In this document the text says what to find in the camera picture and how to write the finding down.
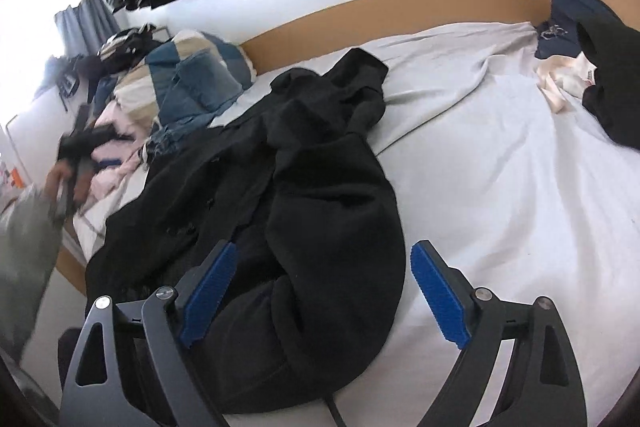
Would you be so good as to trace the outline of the left hand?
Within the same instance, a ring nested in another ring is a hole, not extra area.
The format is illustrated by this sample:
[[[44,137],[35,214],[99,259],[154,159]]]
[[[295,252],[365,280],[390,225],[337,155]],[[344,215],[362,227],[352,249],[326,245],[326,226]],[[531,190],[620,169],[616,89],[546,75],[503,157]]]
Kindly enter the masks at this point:
[[[74,170],[70,167],[70,164],[65,160],[59,160],[49,171],[46,182],[43,185],[43,194],[46,195],[51,202],[58,200],[58,191],[60,186],[70,179]],[[91,168],[86,168],[78,173],[74,188],[74,202],[77,205],[82,205],[88,198],[90,193],[91,181],[94,176],[94,171]]]

